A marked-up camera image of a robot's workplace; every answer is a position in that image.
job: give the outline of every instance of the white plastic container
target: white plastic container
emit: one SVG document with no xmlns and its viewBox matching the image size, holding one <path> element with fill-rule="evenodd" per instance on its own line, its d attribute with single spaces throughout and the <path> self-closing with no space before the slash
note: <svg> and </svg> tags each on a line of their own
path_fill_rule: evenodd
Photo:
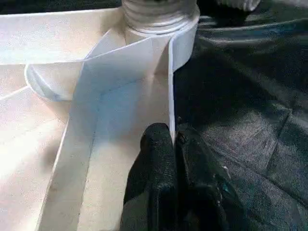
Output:
<svg viewBox="0 0 308 231">
<path fill-rule="evenodd" d="M 38 231 L 117 230 L 143 131 L 164 122 L 174 139 L 173 72 L 190 58 L 198 19 L 196 8 L 161 40 L 125 30 L 129 45 L 85 61 Z"/>
</svg>

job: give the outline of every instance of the wrinkled black fabric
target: wrinkled black fabric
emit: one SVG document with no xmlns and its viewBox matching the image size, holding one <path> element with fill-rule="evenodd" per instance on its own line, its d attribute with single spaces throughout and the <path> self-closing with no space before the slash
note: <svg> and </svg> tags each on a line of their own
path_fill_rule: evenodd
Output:
<svg viewBox="0 0 308 231">
<path fill-rule="evenodd" d="M 201 18 L 174 74 L 178 122 L 229 169 L 247 229 L 307 230 L 308 2 L 268 0 L 233 17 Z"/>
</svg>

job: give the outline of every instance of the white surface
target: white surface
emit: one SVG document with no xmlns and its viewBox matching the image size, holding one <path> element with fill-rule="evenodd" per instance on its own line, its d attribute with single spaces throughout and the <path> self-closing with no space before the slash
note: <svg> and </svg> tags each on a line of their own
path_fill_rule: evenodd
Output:
<svg viewBox="0 0 308 231">
<path fill-rule="evenodd" d="M 122 0 L 126 22 L 135 30 L 148 34 L 166 34 L 187 25 L 196 0 Z"/>
<path fill-rule="evenodd" d="M 102 36 L 100 41 L 93 46 L 91 52 L 89 52 L 83 60 L 27 65 L 25 69 L 26 79 L 32 79 L 32 81 L 27 81 L 27 83 L 35 93 L 42 97 L 57 101 L 70 101 L 73 98 L 73 93 L 80 77 L 83 64 L 96 56 L 119 49 L 125 45 L 126 42 L 122 31 L 122 25 L 118 23 Z M 40 83 L 40 90 L 31 86 L 31 82 L 33 81 Z M 46 95 L 47 93 L 43 88 L 47 91 L 51 91 L 56 95 L 57 99 L 53 99 L 50 95 Z"/>
<path fill-rule="evenodd" d="M 0 64 L 84 59 L 121 15 L 118 8 L 0 15 Z"/>
<path fill-rule="evenodd" d="M 167 94 L 167 77 L 155 76 L 102 95 L 78 231 L 117 230 L 141 135 L 153 122 L 169 123 Z"/>
<path fill-rule="evenodd" d="M 35 229 L 64 124 L 51 120 L 0 144 L 0 230 Z"/>
<path fill-rule="evenodd" d="M 24 65 L 0 65 L 0 98 L 26 86 Z"/>
<path fill-rule="evenodd" d="M 85 62 L 38 231 L 117 229 L 127 174 L 143 131 L 165 122 L 174 137 L 172 73 L 191 55 L 198 17 L 196 10 L 169 49 L 162 47 L 168 42 L 164 36 L 161 43 L 156 36 L 135 38 L 138 42 Z M 166 50 L 169 57 L 163 55 Z M 167 71 L 157 75 L 161 64 Z"/>
<path fill-rule="evenodd" d="M 29 87 L 0 100 L 0 143 L 55 119 L 51 110 Z"/>
<path fill-rule="evenodd" d="M 44 102 L 58 119 L 66 123 L 71 102 L 59 100 L 58 95 L 49 89 L 43 79 L 38 77 L 36 70 L 32 66 L 26 66 L 25 77 L 27 85 L 35 95 Z"/>
</svg>

